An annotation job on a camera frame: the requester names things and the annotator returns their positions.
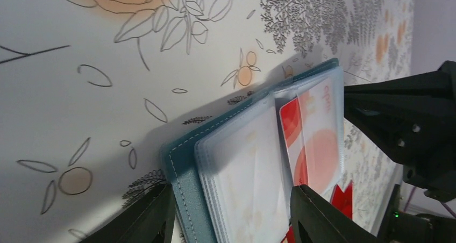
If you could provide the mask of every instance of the orange fruit drawing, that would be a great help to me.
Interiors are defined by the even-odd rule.
[[[251,52],[251,51],[249,51],[249,52],[247,53],[247,58],[246,58],[247,65],[249,65],[249,66],[255,66],[255,64],[257,63],[257,62],[256,62],[256,61],[257,61],[256,59],[257,59],[257,57],[256,57],[255,53],[253,53],[253,52]]]
[[[252,70],[250,67],[241,67],[238,71],[238,82],[242,86],[247,86],[252,81]]]
[[[236,88],[237,83],[239,83],[243,87],[249,85],[253,79],[253,72],[261,72],[260,68],[255,66],[255,64],[257,63],[256,59],[256,54],[252,51],[249,51],[245,58],[247,65],[244,65],[244,54],[241,49],[239,69],[230,72],[228,76],[226,76],[225,79],[223,79],[223,82],[220,86],[223,86],[231,79],[234,79],[233,88]]]
[[[86,192],[92,184],[92,172],[76,167],[64,172],[59,178],[59,189],[67,195]]]

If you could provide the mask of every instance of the card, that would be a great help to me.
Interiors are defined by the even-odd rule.
[[[328,77],[279,110],[294,185],[317,193],[331,183],[339,166],[336,110]]]

